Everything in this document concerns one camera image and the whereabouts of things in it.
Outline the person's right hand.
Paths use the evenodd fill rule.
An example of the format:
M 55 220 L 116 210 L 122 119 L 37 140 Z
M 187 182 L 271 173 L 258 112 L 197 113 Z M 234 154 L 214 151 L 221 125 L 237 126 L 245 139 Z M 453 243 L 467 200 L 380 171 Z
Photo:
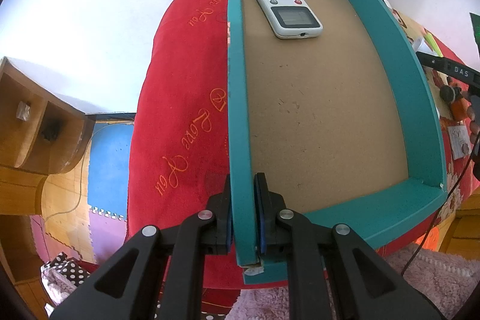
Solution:
M 470 142 L 472 145 L 474 145 L 476 143 L 476 140 L 479 136 L 479 132 L 480 132 L 480 127 L 479 127 L 479 124 L 476 122 L 476 116 L 475 116 L 475 113 L 474 113 L 474 110 L 473 110 L 473 107 L 472 106 L 469 106 L 468 109 L 467 109 L 467 115 L 468 115 L 468 118 L 470 119 L 470 122 L 469 122 L 469 139 L 470 139 Z

